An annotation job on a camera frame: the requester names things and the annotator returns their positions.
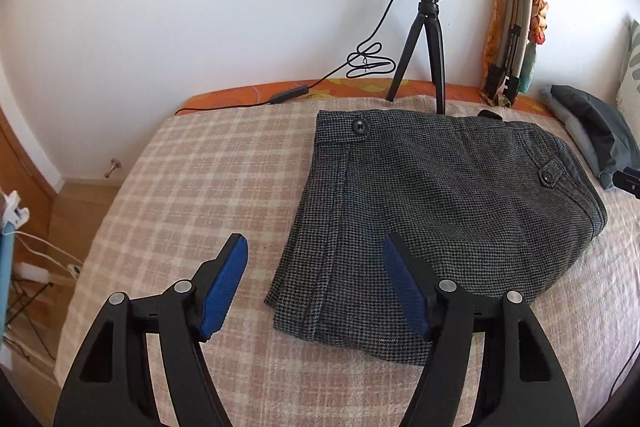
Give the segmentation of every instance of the beige floor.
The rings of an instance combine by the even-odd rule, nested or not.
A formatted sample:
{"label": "beige floor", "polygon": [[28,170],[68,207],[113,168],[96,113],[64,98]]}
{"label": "beige floor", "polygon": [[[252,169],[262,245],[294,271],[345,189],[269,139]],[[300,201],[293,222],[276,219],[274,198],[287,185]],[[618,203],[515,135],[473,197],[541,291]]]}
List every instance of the beige floor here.
{"label": "beige floor", "polygon": [[[65,184],[53,203],[49,226],[50,242],[84,261],[89,254],[95,233],[117,193],[117,187]],[[50,250],[48,253],[59,259],[57,253]],[[46,290],[44,296],[50,310],[49,320],[46,328],[38,329],[48,349],[55,354],[66,311],[73,296],[73,288],[55,285]],[[2,370],[39,421],[44,426],[49,426],[53,421],[60,388],[52,378],[51,361],[38,346],[39,341],[33,331],[30,331],[30,325],[26,320],[16,322],[15,328],[20,330],[21,338],[33,346],[37,351],[36,355],[42,357],[43,362],[37,357],[31,357],[33,365],[37,367],[35,369],[32,363],[20,355],[14,355],[13,370]]]}

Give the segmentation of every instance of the gray cloth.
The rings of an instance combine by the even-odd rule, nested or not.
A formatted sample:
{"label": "gray cloth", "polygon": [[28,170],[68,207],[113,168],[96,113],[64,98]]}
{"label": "gray cloth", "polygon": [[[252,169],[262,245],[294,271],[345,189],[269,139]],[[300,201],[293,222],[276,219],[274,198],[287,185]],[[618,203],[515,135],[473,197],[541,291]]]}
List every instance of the gray cloth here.
{"label": "gray cloth", "polygon": [[408,328],[383,264],[386,233],[472,292],[532,301],[606,220],[569,146],[537,125],[321,111],[266,302],[277,330],[423,364],[429,344]]}
{"label": "gray cloth", "polygon": [[600,182],[612,184],[614,172],[640,169],[640,150],[625,118],[615,107],[571,86],[552,86],[551,94],[584,126],[598,156]]}
{"label": "gray cloth", "polygon": [[[548,107],[554,116],[564,124],[567,133],[569,133],[571,138],[574,139],[574,142],[578,146],[578,149],[580,149],[582,156],[584,156],[584,159],[587,161],[587,165],[591,169],[591,172],[593,172],[593,175],[599,179],[601,172],[598,155],[591,144],[591,139],[589,138],[587,131],[580,123],[580,120],[578,120],[571,111],[555,99],[551,94],[551,86],[542,87],[542,89],[540,89],[540,95],[542,95],[542,101],[545,103],[546,107]],[[600,183],[602,184],[602,188],[605,190],[613,187],[613,183],[610,183],[609,185],[603,184],[602,181],[600,181]]]}

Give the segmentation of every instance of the pillow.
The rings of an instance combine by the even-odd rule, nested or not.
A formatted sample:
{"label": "pillow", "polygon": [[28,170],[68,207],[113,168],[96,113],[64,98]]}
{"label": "pillow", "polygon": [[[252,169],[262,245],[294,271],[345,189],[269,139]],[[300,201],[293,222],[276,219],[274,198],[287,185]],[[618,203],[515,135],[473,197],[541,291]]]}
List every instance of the pillow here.
{"label": "pillow", "polygon": [[598,156],[600,182],[612,182],[616,171],[640,169],[640,150],[625,118],[615,107],[571,86],[551,86],[551,94],[583,125]]}
{"label": "pillow", "polygon": [[625,117],[629,129],[640,142],[640,24],[631,23],[629,44],[622,64],[622,83],[616,99],[618,110]]}
{"label": "pillow", "polygon": [[[593,148],[591,139],[589,138],[584,126],[580,123],[580,120],[578,120],[571,111],[555,99],[551,94],[551,86],[542,87],[542,89],[540,89],[540,95],[542,95],[542,101],[545,103],[546,107],[549,108],[549,111],[551,111],[554,116],[564,124],[567,133],[569,133],[569,136],[574,139],[574,142],[578,146],[578,149],[580,149],[582,156],[587,160],[587,165],[591,169],[591,172],[593,172],[593,175],[600,179],[601,172],[596,150]],[[605,184],[600,180],[600,183],[602,184],[602,188],[605,190],[613,186],[612,182],[610,184]]]}

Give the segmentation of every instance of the wall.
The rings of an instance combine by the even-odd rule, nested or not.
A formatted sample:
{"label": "wall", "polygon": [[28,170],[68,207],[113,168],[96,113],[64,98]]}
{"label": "wall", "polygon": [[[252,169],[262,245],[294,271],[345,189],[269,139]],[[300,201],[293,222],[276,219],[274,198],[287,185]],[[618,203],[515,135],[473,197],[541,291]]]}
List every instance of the wall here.
{"label": "wall", "polygon": [[[387,1],[0,0],[0,84],[63,176],[99,178],[112,156],[127,171],[193,94],[325,74],[370,33]],[[379,33],[392,57],[417,1],[397,0]],[[548,1],[536,82],[612,100],[625,19],[640,17],[640,1]],[[478,84],[491,5],[442,0],[449,82]],[[429,78],[425,48],[407,76]]]}

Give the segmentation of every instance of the tripod leg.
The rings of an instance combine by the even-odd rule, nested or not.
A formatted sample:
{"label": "tripod leg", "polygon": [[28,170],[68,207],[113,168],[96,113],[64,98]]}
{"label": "tripod leg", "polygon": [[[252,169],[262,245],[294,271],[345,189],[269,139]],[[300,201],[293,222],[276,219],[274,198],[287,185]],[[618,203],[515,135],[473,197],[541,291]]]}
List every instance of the tripod leg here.
{"label": "tripod leg", "polygon": [[391,86],[389,87],[389,91],[386,94],[386,100],[388,102],[393,102],[396,97],[396,92],[398,92],[398,87],[400,87],[400,82],[402,82],[402,77],[406,72],[406,68],[409,65],[409,60],[411,60],[411,56],[414,54],[415,45],[418,42],[418,38],[420,37],[420,31],[422,30],[422,26],[425,24],[425,16],[421,13],[415,18],[414,23],[411,25],[411,29],[409,30],[409,36],[406,38],[406,43],[404,44],[404,50],[402,50],[402,55],[400,55],[400,60],[398,61],[398,67],[396,68],[396,74],[394,74],[394,79],[391,82]]}
{"label": "tripod leg", "polygon": [[444,46],[442,28],[437,15],[429,15],[424,22],[431,64],[431,82],[436,85],[436,112],[445,114]]}

